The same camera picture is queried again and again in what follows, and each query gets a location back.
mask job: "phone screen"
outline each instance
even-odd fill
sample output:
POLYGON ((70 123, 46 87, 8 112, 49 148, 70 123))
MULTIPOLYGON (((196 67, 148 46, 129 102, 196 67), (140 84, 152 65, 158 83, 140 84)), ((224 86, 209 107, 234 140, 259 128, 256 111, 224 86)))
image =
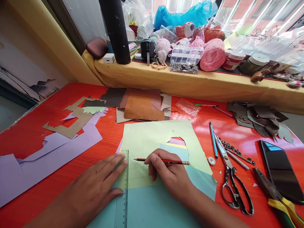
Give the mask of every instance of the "phone screen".
POLYGON ((288 160, 286 152, 270 143, 260 141, 264 152, 267 172, 270 180, 285 198, 295 202, 304 202, 304 195, 297 177, 288 160))

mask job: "black tube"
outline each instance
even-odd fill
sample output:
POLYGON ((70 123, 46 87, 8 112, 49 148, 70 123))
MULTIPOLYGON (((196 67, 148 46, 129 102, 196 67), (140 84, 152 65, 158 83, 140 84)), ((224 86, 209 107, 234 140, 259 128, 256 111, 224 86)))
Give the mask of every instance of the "black tube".
POLYGON ((104 23, 109 33, 116 62, 131 62, 121 0, 99 0, 104 23))

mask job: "ruler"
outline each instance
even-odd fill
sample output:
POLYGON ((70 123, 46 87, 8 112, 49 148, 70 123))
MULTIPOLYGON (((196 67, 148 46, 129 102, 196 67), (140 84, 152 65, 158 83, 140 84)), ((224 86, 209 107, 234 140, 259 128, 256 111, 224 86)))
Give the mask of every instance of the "ruler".
MULTIPOLYGON (((129 160, 129 150, 122 150, 122 154, 125 154, 124 160, 129 160)), ((115 216, 115 228, 127 228, 128 219, 128 180, 129 178, 129 163, 120 175, 118 182, 123 183, 123 196, 117 198, 116 202, 116 216, 115 216)))

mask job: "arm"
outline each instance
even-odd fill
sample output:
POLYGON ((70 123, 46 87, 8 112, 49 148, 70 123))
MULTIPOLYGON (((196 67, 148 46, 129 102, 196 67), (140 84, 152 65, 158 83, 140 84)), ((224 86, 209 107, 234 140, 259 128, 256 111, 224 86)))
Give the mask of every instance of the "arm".
POLYGON ((245 223, 198 190, 189 179, 183 165, 165 165, 162 159, 180 160, 176 154, 156 149, 145 161, 145 164, 149 164, 149 175, 152 176, 152 181, 156 180, 158 173, 170 195, 191 211, 202 226, 248 228, 245 223))
POLYGON ((114 154, 97 162, 74 180, 35 219, 23 228, 85 228, 115 197, 123 195, 111 189, 128 161, 124 154, 114 154))

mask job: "red pencil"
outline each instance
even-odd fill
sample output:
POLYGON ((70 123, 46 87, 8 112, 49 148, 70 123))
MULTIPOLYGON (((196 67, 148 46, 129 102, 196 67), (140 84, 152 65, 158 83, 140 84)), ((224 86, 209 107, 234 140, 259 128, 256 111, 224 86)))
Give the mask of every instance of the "red pencil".
MULTIPOLYGON (((134 160, 144 162, 145 158, 135 158, 134 160)), ((162 160, 164 163, 168 164, 177 164, 177 165, 190 165, 190 162, 188 161, 174 161, 174 160, 162 160)))

